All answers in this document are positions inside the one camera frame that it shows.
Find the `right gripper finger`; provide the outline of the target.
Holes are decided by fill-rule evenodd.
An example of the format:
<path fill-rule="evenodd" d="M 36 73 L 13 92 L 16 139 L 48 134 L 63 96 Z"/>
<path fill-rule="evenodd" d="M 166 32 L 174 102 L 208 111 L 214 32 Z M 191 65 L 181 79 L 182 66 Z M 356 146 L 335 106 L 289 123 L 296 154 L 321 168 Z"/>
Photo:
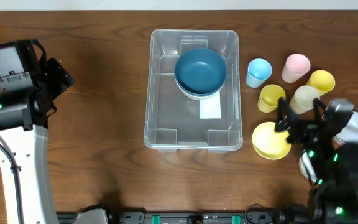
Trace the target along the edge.
<path fill-rule="evenodd" d="M 278 99 L 277 118 L 275 131 L 283 132 L 298 124 L 299 116 L 296 114 L 284 98 Z"/>
<path fill-rule="evenodd" d="M 323 116 L 320 113 L 320 109 L 322 109 L 324 113 L 326 109 L 326 105 L 319 98 L 315 98 L 313 100 L 313 114 L 314 114 L 314 121 L 316 124 L 320 124 L 322 122 Z"/>

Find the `cream white cup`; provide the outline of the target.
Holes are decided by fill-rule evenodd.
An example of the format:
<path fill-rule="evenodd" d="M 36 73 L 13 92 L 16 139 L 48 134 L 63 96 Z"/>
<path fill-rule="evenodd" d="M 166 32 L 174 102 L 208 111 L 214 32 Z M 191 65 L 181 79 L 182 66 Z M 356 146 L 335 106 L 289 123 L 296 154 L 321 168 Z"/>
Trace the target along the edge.
<path fill-rule="evenodd" d="M 296 114 L 303 114 L 313 109 L 313 100 L 319 99 L 319 93 L 312 86 L 300 86 L 292 99 L 290 100 L 290 107 Z"/>

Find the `yellow cup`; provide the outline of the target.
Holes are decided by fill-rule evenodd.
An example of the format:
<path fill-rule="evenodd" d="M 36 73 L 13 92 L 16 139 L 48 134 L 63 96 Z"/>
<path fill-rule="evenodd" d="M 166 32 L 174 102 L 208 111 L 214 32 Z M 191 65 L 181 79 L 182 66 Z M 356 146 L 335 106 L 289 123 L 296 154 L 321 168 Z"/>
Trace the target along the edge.
<path fill-rule="evenodd" d="M 306 84 L 313 87 L 320 96 L 323 96 L 334 89 L 336 81 L 331 73 L 325 70 L 317 70 L 311 74 Z"/>
<path fill-rule="evenodd" d="M 270 113 L 278 108 L 280 98 L 285 99 L 285 90 L 276 84 L 269 84 L 263 87 L 257 102 L 258 109 L 264 113 Z"/>

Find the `cream green bowl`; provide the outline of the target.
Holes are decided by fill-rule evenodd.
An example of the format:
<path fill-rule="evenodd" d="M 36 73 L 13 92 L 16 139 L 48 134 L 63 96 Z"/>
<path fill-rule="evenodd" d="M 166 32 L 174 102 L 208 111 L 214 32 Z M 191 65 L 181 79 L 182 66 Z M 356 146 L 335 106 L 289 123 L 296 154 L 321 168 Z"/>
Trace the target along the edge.
<path fill-rule="evenodd" d="M 181 87 L 179 87 L 179 89 L 181 90 L 181 92 L 182 92 L 185 96 L 191 98 L 192 100 L 206 100 L 206 99 L 208 99 L 208 98 L 212 98 L 212 97 L 214 97 L 215 95 L 219 95 L 219 94 L 220 94 L 220 91 L 215 91 L 214 93 L 208 94 L 208 95 L 196 95 L 196 94 L 192 94 L 192 93 L 186 91 L 185 89 L 183 89 L 183 88 L 181 88 Z"/>

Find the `dark blue bowl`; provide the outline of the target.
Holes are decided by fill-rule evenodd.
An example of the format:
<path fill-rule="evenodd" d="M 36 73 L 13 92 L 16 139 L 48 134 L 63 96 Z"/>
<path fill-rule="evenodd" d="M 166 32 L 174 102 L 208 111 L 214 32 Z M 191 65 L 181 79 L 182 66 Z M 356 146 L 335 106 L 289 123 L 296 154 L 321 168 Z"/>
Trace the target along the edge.
<path fill-rule="evenodd" d="M 181 88 L 185 89 L 184 87 L 182 87 L 182 86 L 179 84 L 179 82 L 178 82 L 177 80 L 175 80 L 175 82 L 176 82 L 176 84 L 177 84 L 178 87 L 181 87 Z M 196 94 L 196 95 L 208 95 L 208 94 L 214 93 L 215 91 L 220 91 L 225 85 L 226 85 L 226 83 L 224 82 L 217 90 L 214 90 L 214 91 L 212 91 L 211 93 L 192 93 L 192 92 L 190 92 L 190 91 L 188 91 L 188 90 L 186 90 L 186 91 L 188 91 L 188 92 L 190 92 L 190 93 L 192 93 L 192 94 Z"/>
<path fill-rule="evenodd" d="M 192 93 L 211 93 L 227 77 L 227 67 L 222 56 L 207 48 L 188 50 L 175 64 L 175 80 Z"/>

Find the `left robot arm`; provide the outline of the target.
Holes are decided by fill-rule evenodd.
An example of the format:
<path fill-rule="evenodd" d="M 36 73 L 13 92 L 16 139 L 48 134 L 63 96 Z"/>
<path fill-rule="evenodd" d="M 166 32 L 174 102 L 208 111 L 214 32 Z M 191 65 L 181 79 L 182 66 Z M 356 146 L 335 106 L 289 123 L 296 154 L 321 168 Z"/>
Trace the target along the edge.
<path fill-rule="evenodd" d="M 8 223 L 109 223 L 104 208 L 58 215 L 47 164 L 54 99 L 74 84 L 36 39 L 0 44 L 0 170 Z"/>

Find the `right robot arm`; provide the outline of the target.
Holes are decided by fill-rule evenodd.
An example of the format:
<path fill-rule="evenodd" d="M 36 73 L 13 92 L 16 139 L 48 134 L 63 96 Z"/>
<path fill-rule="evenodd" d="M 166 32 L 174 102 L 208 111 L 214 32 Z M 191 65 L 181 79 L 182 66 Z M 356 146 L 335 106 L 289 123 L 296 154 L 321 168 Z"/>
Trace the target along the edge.
<path fill-rule="evenodd" d="M 288 131 L 290 144 L 301 144 L 316 179 L 309 179 L 308 206 L 277 212 L 275 223 L 358 223 L 358 143 L 334 148 L 332 138 L 349 123 L 354 105 L 344 98 L 325 105 L 313 100 L 314 118 L 300 119 L 280 98 L 275 131 Z"/>

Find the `yellow small bowl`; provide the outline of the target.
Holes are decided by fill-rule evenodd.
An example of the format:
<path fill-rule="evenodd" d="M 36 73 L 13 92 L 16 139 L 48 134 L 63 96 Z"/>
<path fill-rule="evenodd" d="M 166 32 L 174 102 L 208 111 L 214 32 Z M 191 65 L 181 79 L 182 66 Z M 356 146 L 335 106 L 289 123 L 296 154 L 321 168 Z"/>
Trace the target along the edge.
<path fill-rule="evenodd" d="M 276 132 L 274 122 L 259 124 L 252 133 L 252 144 L 258 155 L 270 160 L 284 158 L 291 149 L 288 131 Z"/>

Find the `white small bowl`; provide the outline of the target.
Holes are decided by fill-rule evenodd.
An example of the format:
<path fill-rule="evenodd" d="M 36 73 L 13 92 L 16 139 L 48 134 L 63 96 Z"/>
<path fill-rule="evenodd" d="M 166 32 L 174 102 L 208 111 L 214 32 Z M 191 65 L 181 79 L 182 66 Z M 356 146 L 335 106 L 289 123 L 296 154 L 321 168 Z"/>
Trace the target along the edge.
<path fill-rule="evenodd" d="M 316 182 L 317 176 L 309 159 L 308 153 L 304 152 L 299 159 L 299 168 L 302 175 L 310 179 L 312 182 Z"/>

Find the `grey blue small bowl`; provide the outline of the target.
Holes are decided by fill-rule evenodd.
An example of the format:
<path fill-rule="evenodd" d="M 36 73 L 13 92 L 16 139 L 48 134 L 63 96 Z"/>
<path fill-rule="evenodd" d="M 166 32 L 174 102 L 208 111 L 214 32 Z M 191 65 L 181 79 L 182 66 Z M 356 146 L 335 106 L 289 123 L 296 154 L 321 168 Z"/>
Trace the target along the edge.
<path fill-rule="evenodd" d="M 357 143 L 358 144 L 358 112 L 353 112 L 348 124 L 342 131 L 335 135 L 333 139 L 338 144 Z"/>

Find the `pink cup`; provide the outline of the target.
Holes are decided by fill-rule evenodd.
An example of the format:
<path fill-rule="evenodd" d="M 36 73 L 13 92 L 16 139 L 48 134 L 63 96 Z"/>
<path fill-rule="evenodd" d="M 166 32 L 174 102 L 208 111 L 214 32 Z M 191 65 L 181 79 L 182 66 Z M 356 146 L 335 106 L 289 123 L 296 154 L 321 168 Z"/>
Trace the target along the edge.
<path fill-rule="evenodd" d="M 311 63 L 303 54 L 291 54 L 283 67 L 282 79 L 287 83 L 294 83 L 309 72 Z"/>

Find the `light blue cup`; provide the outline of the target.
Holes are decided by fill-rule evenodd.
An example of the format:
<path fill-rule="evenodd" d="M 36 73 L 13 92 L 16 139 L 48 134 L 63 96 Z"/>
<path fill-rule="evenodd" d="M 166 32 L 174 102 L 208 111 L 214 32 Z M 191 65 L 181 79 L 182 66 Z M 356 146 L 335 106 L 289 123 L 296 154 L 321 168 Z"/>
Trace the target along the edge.
<path fill-rule="evenodd" d="M 262 58 L 253 59 L 248 67 L 246 83 L 251 88 L 261 86 L 272 74 L 271 64 Z"/>

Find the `white label in bin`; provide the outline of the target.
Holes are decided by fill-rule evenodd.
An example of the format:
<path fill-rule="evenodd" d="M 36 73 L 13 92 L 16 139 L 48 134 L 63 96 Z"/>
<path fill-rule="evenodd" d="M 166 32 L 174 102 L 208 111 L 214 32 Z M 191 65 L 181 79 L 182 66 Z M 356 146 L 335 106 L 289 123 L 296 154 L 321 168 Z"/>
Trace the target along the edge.
<path fill-rule="evenodd" d="M 200 100 L 200 119 L 221 119 L 220 92 Z"/>

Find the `clear plastic storage bin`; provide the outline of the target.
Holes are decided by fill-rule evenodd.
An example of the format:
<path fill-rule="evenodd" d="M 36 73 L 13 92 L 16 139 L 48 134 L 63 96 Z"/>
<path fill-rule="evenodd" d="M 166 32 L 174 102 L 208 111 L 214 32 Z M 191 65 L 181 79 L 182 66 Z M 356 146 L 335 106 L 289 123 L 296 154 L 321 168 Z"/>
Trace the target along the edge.
<path fill-rule="evenodd" d="M 236 32 L 152 32 L 144 143 L 160 151 L 226 152 L 242 146 Z"/>

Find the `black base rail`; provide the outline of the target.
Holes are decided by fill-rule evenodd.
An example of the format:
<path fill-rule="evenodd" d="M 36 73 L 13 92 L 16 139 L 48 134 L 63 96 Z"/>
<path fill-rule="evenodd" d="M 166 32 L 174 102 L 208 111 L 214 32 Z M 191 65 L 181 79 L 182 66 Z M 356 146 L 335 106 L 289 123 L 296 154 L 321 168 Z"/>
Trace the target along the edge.
<path fill-rule="evenodd" d="M 107 214 L 108 223 L 124 224 L 274 224 L 275 212 L 256 208 L 240 213 L 156 213 L 122 212 Z"/>

